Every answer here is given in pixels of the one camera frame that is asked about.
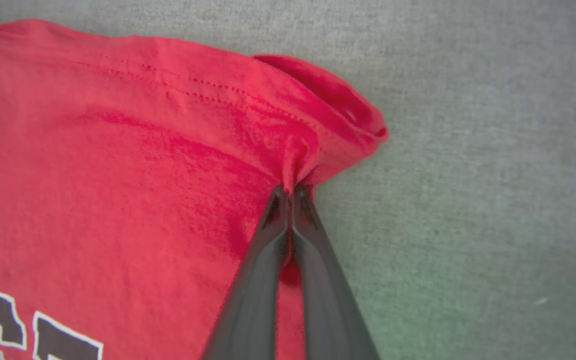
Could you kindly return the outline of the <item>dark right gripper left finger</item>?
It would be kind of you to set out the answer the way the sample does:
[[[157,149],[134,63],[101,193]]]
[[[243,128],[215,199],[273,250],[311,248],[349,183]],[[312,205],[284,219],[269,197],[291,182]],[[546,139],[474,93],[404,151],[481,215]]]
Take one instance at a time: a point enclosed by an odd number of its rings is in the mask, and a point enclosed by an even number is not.
[[[277,299],[286,260],[290,202],[270,192],[201,360],[275,360]]]

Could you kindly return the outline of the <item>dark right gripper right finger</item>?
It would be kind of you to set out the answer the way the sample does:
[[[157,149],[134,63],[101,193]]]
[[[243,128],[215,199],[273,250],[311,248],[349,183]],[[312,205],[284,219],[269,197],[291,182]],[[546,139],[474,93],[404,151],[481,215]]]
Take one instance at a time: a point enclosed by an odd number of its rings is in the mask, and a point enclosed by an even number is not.
[[[306,360],[380,360],[310,189],[292,195],[294,256],[301,271]]]

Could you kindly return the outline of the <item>red white jersey shirt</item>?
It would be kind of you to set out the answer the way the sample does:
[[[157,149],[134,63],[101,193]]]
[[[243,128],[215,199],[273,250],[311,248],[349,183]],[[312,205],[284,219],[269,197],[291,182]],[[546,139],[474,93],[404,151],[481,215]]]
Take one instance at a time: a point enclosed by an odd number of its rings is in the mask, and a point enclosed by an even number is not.
[[[272,189],[388,137],[295,57],[0,23],[0,360],[201,360]]]

